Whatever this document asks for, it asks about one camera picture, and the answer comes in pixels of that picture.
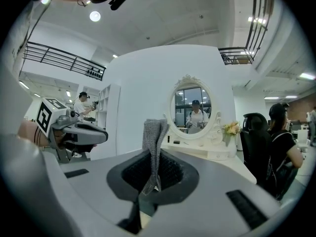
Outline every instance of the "balcony railing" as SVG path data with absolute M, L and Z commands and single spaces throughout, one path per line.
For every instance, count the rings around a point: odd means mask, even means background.
M 27 47 L 24 52 L 24 59 L 50 64 L 52 66 L 74 71 L 101 81 L 106 70 L 106 67 L 96 62 L 89 61 L 75 54 L 68 53 L 51 46 L 30 41 L 27 43 Z
M 245 47 L 219 48 L 225 65 L 252 64 L 268 30 L 274 0 L 253 0 L 249 35 Z

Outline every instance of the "person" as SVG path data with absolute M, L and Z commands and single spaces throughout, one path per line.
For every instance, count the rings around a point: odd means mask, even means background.
M 25 51 L 25 47 L 32 31 L 30 31 L 30 20 L 32 12 L 39 4 L 40 0 L 32 0 L 22 11 L 15 23 L 12 25 L 8 35 L 0 50 L 0 73 L 1 73 L 1 85 L 6 85 L 6 91 L 8 99 L 12 100 L 12 104 L 21 106 L 23 102 L 25 105 L 31 104 L 31 98 L 29 95 L 21 89 L 18 85 L 19 74 L 22 70 L 22 59 Z M 77 2 L 79 5 L 83 5 L 88 1 L 92 3 L 101 3 L 106 0 L 66 0 Z M 21 109 L 26 109 L 27 106 L 21 106 Z M 7 120 L 16 120 L 16 122 L 7 122 Z M 4 116 L 0 122 L 1 134 L 17 134 L 19 137 L 27 139 L 40 147 L 48 146 L 48 139 L 45 135 L 39 132 L 37 124 L 34 122 L 27 122 L 22 118 L 16 117 L 15 112 L 4 110 Z M 61 131 L 54 133 L 56 141 L 62 140 Z
M 208 115 L 199 109 L 199 100 L 192 101 L 192 111 L 187 116 L 186 126 L 189 134 L 200 132 L 208 123 Z
M 314 109 L 311 111 L 310 114 L 310 130 L 311 130 L 311 137 L 310 137 L 310 146 L 313 147 L 313 142 L 314 142 L 314 138 L 315 138 L 315 132 L 316 132 L 316 106 L 314 106 Z
M 83 103 L 86 102 L 87 100 L 88 100 L 88 94 L 83 91 L 79 94 L 79 99 L 74 104 L 74 110 L 80 121 L 83 121 L 84 116 L 94 111 L 93 107 L 85 108 L 83 106 Z
M 298 150 L 292 134 L 285 130 L 287 124 L 286 108 L 278 103 L 271 106 L 269 111 L 271 127 L 268 133 L 272 139 L 270 164 L 272 175 L 265 189 L 276 199 L 281 200 L 290 184 L 293 182 L 297 169 L 303 164 L 303 156 Z

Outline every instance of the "black shirt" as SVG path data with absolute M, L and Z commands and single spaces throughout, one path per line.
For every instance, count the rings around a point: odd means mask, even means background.
M 281 163 L 286 158 L 286 152 L 289 151 L 293 146 L 295 146 L 295 142 L 293 140 L 292 134 L 290 134 L 287 130 L 282 130 L 277 133 L 272 133 L 268 131 L 272 136 L 272 140 L 274 139 L 273 134 L 275 135 L 275 140 L 272 142 L 272 152 L 271 152 L 271 164 L 274 170 L 276 170 Z

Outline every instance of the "woman in black shirt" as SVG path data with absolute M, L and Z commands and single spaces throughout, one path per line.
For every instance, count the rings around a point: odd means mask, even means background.
M 272 105 L 269 116 L 271 118 L 269 133 L 273 141 L 271 153 L 273 170 L 277 170 L 282 163 L 290 161 L 295 168 L 300 168 L 303 164 L 303 156 L 296 147 L 292 134 L 285 130 L 287 122 L 285 107 L 282 104 Z

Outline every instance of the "brown wall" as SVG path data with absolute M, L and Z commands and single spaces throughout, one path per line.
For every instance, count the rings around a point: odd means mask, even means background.
M 288 119 L 306 121 L 306 113 L 311 112 L 316 106 L 316 93 L 289 103 Z

